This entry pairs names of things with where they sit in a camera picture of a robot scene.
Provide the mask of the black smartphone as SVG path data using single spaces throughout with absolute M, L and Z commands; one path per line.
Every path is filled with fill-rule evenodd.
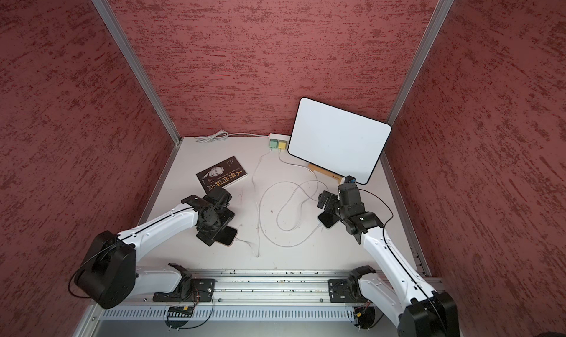
M 218 233 L 214 236 L 213 241 L 224 246 L 231 246 L 237 237 L 237 233 L 238 231 L 235 228 L 226 226 L 218 231 Z
M 330 229 L 340 221 L 340 217 L 334 213 L 322 212 L 318 215 L 318 220 L 325 228 Z

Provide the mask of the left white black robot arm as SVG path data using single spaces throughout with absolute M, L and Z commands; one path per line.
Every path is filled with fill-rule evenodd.
M 228 206 L 231 194 L 215 188 L 203 198 L 190 195 L 172 210 L 146 223 L 117 234 L 97 235 L 88 248 L 70 284 L 84 292 L 100 307 L 110 309 L 129 297 L 153 294 L 158 302 L 197 302 L 202 294 L 183 266 L 141 266 L 144 256 L 175 235 L 195 229 L 196 237 L 207 246 L 229 246 L 237 230 L 229 226 L 235 214 Z

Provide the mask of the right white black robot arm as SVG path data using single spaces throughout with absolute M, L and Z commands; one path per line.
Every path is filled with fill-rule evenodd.
M 459 336 L 458 308 L 447 292 L 437 291 L 402 256 L 386 230 L 386 222 L 368 210 L 361 189 L 351 178 L 338 193 L 318 196 L 318 220 L 331 228 L 342 223 L 374 259 L 384 278 L 370 266 L 353 270 L 353 294 L 370 301 L 396 327 L 398 336 Z

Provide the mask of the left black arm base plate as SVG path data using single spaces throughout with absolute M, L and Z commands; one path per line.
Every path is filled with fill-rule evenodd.
M 155 303 L 210 303 L 215 291 L 216 280 L 214 279 L 182 279 L 174 291 L 170 293 L 155 293 Z

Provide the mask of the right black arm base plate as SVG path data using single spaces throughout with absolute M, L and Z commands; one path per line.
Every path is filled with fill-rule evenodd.
M 355 278 L 328 280 L 327 285 L 331 303 L 368 302 L 368 299 L 362 295 L 358 280 Z

